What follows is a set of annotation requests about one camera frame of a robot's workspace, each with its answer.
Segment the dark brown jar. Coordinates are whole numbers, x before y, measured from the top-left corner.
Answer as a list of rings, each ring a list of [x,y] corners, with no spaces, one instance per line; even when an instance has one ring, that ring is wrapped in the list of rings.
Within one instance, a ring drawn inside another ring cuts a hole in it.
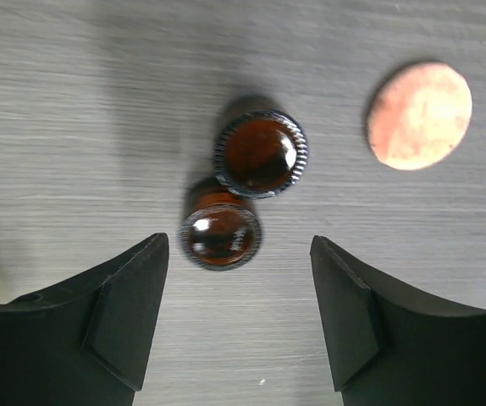
[[[193,264],[225,272],[244,266],[257,254],[262,225],[252,200],[209,177],[186,192],[178,238]]]
[[[236,195],[257,200],[281,194],[301,179],[308,156],[304,129],[271,97],[237,97],[219,116],[214,175]]]

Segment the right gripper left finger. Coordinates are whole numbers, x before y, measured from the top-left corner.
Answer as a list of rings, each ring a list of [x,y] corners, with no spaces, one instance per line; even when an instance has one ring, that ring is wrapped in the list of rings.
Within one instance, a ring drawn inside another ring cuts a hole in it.
[[[131,405],[168,272],[155,233],[78,275],[0,304],[0,405]]]

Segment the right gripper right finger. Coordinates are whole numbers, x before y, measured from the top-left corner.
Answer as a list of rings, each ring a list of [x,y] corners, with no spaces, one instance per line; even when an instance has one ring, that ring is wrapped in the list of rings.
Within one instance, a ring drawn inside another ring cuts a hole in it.
[[[323,236],[312,275],[346,405],[486,405],[486,310],[422,291]]]

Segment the dark brown jar front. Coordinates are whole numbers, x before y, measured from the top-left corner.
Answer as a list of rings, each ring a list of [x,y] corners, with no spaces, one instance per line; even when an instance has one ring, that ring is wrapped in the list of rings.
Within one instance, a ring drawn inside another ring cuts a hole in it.
[[[186,192],[178,238],[193,264],[225,272],[244,266],[257,254],[262,225],[252,200],[209,177]]]

